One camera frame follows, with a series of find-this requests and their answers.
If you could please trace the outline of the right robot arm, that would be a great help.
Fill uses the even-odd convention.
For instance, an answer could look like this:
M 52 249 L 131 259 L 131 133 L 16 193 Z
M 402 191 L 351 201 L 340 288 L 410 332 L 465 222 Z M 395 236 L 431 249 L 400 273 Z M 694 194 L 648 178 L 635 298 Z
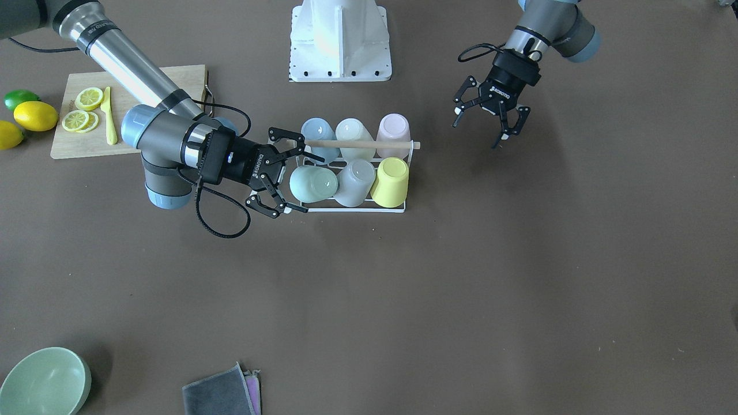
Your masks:
M 141 155 L 152 204 L 179 209 L 207 184 L 239 182 L 245 202 L 269 218 L 301 211 L 279 190 L 285 163 L 305 154 L 305 137 L 271 128 L 258 144 L 212 118 L 106 16 L 98 1 L 3 1 L 2 38 L 52 29 L 92 58 L 132 98 L 119 136 Z

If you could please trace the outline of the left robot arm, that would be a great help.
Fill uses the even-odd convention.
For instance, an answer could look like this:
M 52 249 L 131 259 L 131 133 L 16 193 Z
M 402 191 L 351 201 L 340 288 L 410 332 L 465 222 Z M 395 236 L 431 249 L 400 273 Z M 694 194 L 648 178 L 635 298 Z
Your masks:
M 577 1 L 519 1 L 519 7 L 524 13 L 507 42 L 472 45 L 458 56 L 458 62 L 464 63 L 495 53 L 485 79 L 467 76 L 454 95 L 453 123 L 457 127 L 464 113 L 475 106 L 498 116 L 500 134 L 493 149 L 524 129 L 532 109 L 518 100 L 524 87 L 540 81 L 539 63 L 548 50 L 581 63 L 592 58 L 601 44 L 600 32 L 585 18 Z

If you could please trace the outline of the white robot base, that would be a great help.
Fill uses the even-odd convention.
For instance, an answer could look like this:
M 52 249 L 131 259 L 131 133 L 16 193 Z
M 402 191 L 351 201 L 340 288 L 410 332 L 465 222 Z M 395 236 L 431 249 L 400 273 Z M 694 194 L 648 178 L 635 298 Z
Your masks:
M 387 10 L 374 1 L 303 1 L 292 9 L 290 41 L 292 82 L 392 77 Z

